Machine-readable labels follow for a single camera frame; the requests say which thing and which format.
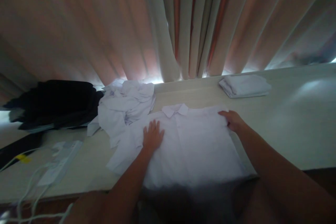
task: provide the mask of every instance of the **power strip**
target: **power strip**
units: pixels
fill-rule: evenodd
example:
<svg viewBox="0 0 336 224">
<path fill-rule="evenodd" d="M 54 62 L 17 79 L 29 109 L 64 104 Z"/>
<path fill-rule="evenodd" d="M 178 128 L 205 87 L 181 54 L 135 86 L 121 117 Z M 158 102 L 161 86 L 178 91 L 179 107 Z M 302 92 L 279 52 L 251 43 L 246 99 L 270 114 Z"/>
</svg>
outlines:
<svg viewBox="0 0 336 224">
<path fill-rule="evenodd" d="M 57 156 L 52 161 L 48 170 L 45 172 L 37 185 L 47 186 L 52 183 L 59 183 L 66 174 L 70 163 L 76 156 L 82 144 L 83 142 L 78 140 L 72 142 L 59 142 L 55 144 L 53 149 L 59 150 Z"/>
</svg>

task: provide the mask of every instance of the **shirt collar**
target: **shirt collar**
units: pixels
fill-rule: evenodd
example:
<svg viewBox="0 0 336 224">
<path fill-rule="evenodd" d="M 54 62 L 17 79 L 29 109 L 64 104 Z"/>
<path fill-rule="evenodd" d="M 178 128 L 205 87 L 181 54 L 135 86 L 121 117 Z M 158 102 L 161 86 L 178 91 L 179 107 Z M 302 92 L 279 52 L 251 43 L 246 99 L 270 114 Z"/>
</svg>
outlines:
<svg viewBox="0 0 336 224">
<path fill-rule="evenodd" d="M 177 104 L 177 105 L 173 105 L 173 106 L 164 106 L 162 108 L 162 112 L 165 113 L 165 115 L 170 118 L 173 116 L 173 114 L 175 113 L 179 113 L 181 115 L 187 115 L 189 108 L 187 107 L 187 105 L 185 105 L 184 103 L 182 104 Z"/>
</svg>

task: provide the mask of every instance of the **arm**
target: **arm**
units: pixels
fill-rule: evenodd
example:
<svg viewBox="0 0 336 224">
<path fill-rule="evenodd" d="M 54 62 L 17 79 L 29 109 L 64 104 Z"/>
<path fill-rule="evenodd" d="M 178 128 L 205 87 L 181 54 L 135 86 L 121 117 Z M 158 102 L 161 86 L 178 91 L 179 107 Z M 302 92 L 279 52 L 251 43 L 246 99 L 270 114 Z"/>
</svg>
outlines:
<svg viewBox="0 0 336 224">
<path fill-rule="evenodd" d="M 298 222 L 336 223 L 336 200 L 276 152 L 234 111 L 221 111 L 237 133 L 268 193 Z"/>
<path fill-rule="evenodd" d="M 143 129 L 143 148 L 130 167 L 107 195 L 99 212 L 101 223 L 129 223 L 142 187 L 147 166 L 154 151 L 161 145 L 164 130 L 160 122 L 150 122 Z"/>
</svg>

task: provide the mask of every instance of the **hand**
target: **hand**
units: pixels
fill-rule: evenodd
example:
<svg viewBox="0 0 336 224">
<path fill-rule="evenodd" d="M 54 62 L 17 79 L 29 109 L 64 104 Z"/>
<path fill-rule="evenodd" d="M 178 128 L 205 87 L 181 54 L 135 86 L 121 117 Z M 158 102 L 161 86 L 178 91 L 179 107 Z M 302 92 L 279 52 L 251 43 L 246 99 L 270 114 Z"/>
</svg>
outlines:
<svg viewBox="0 0 336 224">
<path fill-rule="evenodd" d="M 143 147 L 154 152 L 160 147 L 164 133 L 164 130 L 160 132 L 160 121 L 150 122 L 148 131 L 147 127 L 143 129 Z"/>
<path fill-rule="evenodd" d="M 230 130 L 237 132 L 245 127 L 247 127 L 247 124 L 244 122 L 244 120 L 238 115 L 236 111 L 229 110 L 229 112 L 226 111 L 219 111 L 218 114 L 221 116 L 224 116 L 227 119 L 227 126 Z"/>
</svg>

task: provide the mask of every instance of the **person's left hand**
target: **person's left hand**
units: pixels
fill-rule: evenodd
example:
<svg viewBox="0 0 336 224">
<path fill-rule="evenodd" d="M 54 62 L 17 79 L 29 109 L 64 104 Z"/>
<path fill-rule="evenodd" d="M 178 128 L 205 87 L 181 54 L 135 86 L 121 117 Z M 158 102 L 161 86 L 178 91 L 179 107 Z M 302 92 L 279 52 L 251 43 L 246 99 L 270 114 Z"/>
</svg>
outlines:
<svg viewBox="0 0 336 224">
<path fill-rule="evenodd" d="M 160 132 L 160 121 L 152 121 L 149 123 L 148 131 L 147 127 L 143 129 L 143 147 L 150 151 L 155 151 L 160 147 L 163 140 L 164 130 Z"/>
</svg>

